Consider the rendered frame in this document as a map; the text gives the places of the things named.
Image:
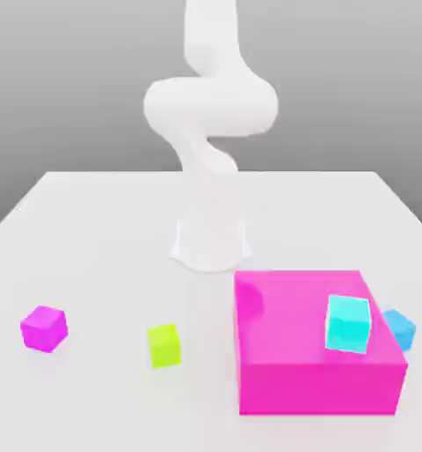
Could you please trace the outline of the small yellow-green cube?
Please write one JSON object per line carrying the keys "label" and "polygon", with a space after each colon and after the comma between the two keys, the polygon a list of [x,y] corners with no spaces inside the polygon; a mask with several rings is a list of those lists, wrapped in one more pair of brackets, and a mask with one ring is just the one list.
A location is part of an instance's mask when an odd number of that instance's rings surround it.
{"label": "small yellow-green cube", "polygon": [[181,345],[174,324],[150,327],[147,330],[152,367],[178,365],[181,362]]}

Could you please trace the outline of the small cyan cube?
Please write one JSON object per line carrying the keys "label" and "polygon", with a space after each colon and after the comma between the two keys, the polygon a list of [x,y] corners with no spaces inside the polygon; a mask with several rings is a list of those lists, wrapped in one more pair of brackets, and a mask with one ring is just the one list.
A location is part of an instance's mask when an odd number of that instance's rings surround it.
{"label": "small cyan cube", "polygon": [[366,354],[372,330],[372,315],[366,298],[331,294],[325,319],[325,347]]}

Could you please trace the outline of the small magenta cube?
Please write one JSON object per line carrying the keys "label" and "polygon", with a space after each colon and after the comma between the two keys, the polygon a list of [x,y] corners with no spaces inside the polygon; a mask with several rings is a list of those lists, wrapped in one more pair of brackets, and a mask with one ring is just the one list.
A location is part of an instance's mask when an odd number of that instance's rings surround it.
{"label": "small magenta cube", "polygon": [[37,306],[20,322],[23,342],[27,348],[51,353],[68,336],[63,310]]}

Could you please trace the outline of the small blue cube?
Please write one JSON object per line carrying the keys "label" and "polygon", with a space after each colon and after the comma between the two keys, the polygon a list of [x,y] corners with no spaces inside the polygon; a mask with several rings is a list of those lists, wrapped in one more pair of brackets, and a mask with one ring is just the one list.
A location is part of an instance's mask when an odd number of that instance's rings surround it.
{"label": "small blue cube", "polygon": [[384,319],[402,351],[408,351],[416,333],[416,325],[395,309],[383,313]]}

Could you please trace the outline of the large pink box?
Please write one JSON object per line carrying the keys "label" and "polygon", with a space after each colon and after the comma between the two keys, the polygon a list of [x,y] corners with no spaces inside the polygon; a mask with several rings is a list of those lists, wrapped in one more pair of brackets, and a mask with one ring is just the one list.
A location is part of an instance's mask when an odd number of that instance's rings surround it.
{"label": "large pink box", "polygon": [[[327,348],[332,295],[368,301],[366,352]],[[234,297],[240,414],[395,414],[408,364],[359,271],[237,271]]]}

